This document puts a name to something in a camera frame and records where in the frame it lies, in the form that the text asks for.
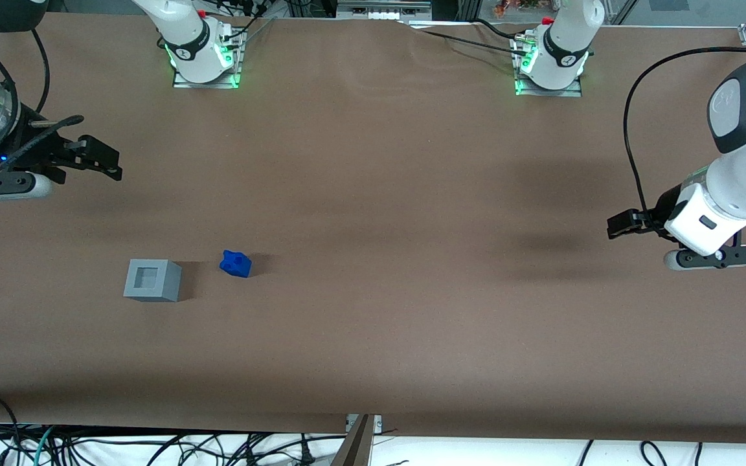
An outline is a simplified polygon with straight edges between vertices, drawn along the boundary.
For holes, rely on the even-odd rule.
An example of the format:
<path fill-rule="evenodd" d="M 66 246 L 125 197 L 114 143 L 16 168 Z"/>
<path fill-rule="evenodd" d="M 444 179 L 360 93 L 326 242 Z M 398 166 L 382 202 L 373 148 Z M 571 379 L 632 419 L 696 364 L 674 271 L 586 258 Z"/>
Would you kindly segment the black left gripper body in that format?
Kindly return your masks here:
<path fill-rule="evenodd" d="M 675 236 L 666 229 L 665 224 L 673 216 L 675 206 L 681 193 L 681 184 L 677 184 L 669 190 L 663 192 L 658 197 L 655 206 L 651 209 L 646 208 L 646 198 L 642 188 L 639 188 L 640 204 L 644 208 L 640 219 L 642 227 L 639 229 L 639 235 L 655 233 L 661 239 L 666 241 L 677 241 Z"/>

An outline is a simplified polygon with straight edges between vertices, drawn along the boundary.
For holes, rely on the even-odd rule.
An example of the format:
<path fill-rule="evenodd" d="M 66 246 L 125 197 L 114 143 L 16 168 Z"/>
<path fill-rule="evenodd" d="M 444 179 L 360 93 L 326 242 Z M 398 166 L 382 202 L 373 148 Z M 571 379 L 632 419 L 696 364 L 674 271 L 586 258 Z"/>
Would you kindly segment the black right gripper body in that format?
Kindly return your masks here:
<path fill-rule="evenodd" d="M 45 175 L 54 183 L 65 182 L 65 168 L 57 168 L 56 161 L 74 162 L 66 149 L 71 140 L 59 135 L 62 128 L 77 125 L 83 116 L 69 116 L 53 122 L 42 116 L 21 116 L 0 148 L 0 165 L 6 172 L 33 172 Z"/>

